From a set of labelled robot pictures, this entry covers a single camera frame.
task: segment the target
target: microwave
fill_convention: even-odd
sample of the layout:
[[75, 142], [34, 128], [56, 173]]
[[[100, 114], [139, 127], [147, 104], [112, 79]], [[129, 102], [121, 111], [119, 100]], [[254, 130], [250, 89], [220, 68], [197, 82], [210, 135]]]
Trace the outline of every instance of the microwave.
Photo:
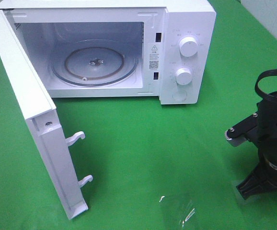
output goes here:
[[88, 209], [53, 97], [197, 102], [216, 13], [207, 0], [3, 0], [0, 58], [69, 219]]

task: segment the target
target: clear plastic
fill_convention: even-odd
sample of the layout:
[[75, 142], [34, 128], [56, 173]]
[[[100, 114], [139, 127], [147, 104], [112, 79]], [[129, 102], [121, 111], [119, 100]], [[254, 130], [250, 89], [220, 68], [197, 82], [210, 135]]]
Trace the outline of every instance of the clear plastic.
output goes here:
[[167, 230], [198, 230], [196, 210], [189, 194], [163, 195], [159, 203]]

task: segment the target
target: green surface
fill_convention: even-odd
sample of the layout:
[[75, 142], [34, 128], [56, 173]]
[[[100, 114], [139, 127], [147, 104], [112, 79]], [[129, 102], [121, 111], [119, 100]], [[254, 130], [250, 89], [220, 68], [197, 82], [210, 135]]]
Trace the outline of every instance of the green surface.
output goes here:
[[[197, 104], [54, 99], [65, 135], [87, 135], [70, 147], [78, 178], [94, 176], [82, 188], [90, 209], [71, 221], [0, 60], [0, 230], [180, 229], [193, 207], [185, 229], [277, 229], [277, 193], [244, 202], [234, 189], [257, 164], [256, 148], [233, 148], [223, 135], [256, 110], [254, 83], [277, 68], [277, 41], [237, 1], [210, 2], [217, 20]], [[277, 90], [277, 80], [261, 88]]]

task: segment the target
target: control knob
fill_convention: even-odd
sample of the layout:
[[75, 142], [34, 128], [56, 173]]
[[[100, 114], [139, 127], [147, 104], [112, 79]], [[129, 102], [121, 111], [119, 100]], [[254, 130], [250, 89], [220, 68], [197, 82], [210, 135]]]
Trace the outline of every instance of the control knob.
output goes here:
[[195, 38], [193, 37], [185, 37], [179, 43], [180, 53], [184, 57], [193, 56], [197, 53], [198, 44]]
[[193, 79], [193, 75], [188, 68], [178, 69], [176, 72], [176, 82], [179, 85], [188, 85]]

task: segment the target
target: timer knob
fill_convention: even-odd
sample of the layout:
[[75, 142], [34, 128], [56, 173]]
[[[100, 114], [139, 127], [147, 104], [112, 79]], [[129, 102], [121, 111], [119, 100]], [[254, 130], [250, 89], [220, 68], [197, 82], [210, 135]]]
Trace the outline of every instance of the timer knob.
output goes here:
[[176, 82], [179, 85], [187, 85], [191, 83], [193, 75], [188, 68], [178, 69], [176, 72]]
[[197, 53], [198, 44], [195, 38], [185, 37], [179, 43], [180, 53], [185, 57], [193, 56]]

